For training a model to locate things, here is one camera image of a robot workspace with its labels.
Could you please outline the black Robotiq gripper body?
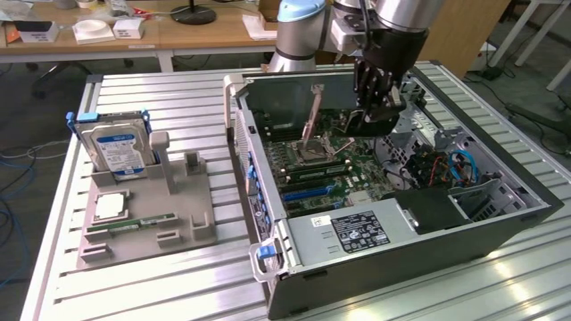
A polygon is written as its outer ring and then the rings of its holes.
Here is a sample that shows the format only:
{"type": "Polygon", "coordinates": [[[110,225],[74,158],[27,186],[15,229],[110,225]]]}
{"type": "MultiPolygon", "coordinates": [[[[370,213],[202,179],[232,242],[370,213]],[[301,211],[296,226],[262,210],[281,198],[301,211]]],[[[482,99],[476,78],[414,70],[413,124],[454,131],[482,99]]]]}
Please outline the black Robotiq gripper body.
{"type": "Polygon", "coordinates": [[[418,57],[429,30],[412,33],[396,29],[374,29],[362,57],[366,63],[400,80],[418,57]]]}

